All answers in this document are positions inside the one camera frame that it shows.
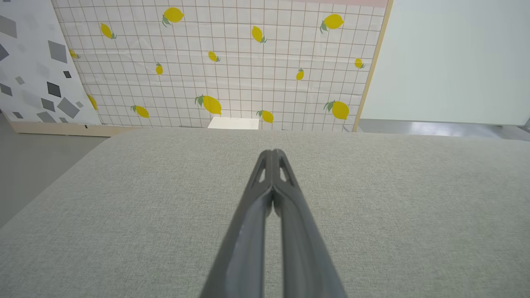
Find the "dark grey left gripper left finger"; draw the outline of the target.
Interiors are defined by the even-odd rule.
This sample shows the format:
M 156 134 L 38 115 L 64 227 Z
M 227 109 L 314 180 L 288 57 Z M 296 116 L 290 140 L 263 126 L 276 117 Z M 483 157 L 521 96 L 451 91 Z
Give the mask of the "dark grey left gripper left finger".
M 264 296 L 265 224 L 272 208 L 272 151 L 263 151 L 200 293 L 202 298 Z

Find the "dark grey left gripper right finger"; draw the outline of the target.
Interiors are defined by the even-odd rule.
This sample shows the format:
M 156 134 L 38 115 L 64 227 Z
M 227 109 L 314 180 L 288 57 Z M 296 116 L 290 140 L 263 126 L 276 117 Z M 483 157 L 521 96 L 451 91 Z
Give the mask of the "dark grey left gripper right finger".
M 340 277 L 284 151 L 272 152 L 272 201 L 281 219 L 283 295 L 345 298 Z

